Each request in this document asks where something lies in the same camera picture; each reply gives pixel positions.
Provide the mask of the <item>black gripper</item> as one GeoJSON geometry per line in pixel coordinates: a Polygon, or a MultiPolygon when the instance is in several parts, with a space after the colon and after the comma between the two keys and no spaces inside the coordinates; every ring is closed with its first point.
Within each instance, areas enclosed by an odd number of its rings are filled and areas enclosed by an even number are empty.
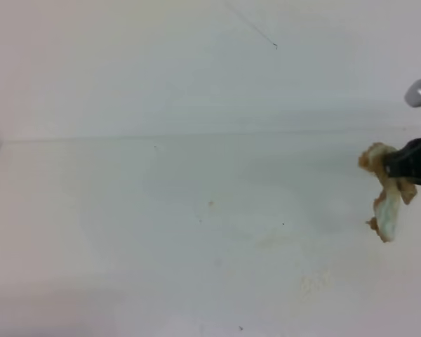
{"type": "Polygon", "coordinates": [[[394,150],[384,156],[385,171],[391,178],[405,178],[415,185],[421,185],[421,138],[406,143],[400,150],[394,150]],[[392,163],[410,156],[410,166],[392,163]]]}

